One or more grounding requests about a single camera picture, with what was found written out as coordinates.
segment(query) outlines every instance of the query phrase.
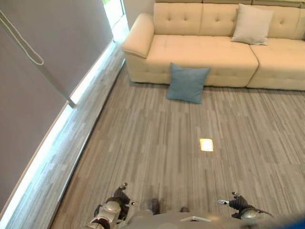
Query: gray wall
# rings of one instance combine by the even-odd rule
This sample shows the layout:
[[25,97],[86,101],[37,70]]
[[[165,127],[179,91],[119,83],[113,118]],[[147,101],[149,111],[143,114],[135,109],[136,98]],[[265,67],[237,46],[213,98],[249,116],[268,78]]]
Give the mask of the gray wall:
[[124,7],[129,29],[131,29],[140,13],[153,13],[154,3],[155,0],[124,0]]
[[102,0],[0,0],[70,94],[112,39]]
[[[0,0],[70,94],[112,39],[102,0]],[[0,26],[0,211],[64,99]]]

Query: sofa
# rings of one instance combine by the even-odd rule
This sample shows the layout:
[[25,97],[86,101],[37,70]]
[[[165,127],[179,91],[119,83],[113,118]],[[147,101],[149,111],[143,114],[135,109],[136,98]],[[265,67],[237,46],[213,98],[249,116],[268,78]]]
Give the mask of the sofa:
[[[238,4],[273,10],[268,45],[232,42]],[[303,0],[157,0],[122,50],[130,78],[170,83],[170,63],[211,68],[205,86],[305,90]]]

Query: wood-look floor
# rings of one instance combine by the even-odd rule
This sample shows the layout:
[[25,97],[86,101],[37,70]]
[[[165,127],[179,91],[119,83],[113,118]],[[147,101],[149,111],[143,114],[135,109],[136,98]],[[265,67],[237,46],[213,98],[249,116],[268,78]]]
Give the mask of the wood-look floor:
[[229,215],[216,200],[232,191],[274,215],[305,211],[305,92],[206,87],[198,105],[167,100],[167,89],[130,82],[124,67],[52,228],[84,228],[122,182],[138,202],[131,213],[159,198],[162,212]]
[[75,163],[122,67],[124,57],[119,46],[115,44],[107,63],[97,70],[99,74],[94,76],[88,91],[52,143],[6,228],[49,227]]

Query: white pillow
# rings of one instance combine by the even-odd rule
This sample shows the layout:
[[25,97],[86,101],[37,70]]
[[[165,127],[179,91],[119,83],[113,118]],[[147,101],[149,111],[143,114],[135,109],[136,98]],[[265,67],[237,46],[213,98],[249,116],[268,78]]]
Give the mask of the white pillow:
[[272,10],[238,4],[238,15],[232,42],[267,45]]

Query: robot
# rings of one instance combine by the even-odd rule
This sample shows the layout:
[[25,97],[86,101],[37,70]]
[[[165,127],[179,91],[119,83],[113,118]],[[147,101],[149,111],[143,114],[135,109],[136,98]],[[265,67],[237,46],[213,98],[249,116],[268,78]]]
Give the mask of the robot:
[[219,214],[190,212],[188,208],[181,208],[179,213],[169,212],[160,214],[157,199],[151,201],[150,209],[136,212],[126,220],[129,206],[134,202],[124,193],[127,183],[117,188],[112,197],[105,204],[99,205],[90,222],[92,229],[247,229],[247,228],[275,228],[270,224],[273,216],[263,210],[248,204],[239,193],[233,192],[233,200],[219,199],[218,204],[228,205],[236,213],[232,217]]

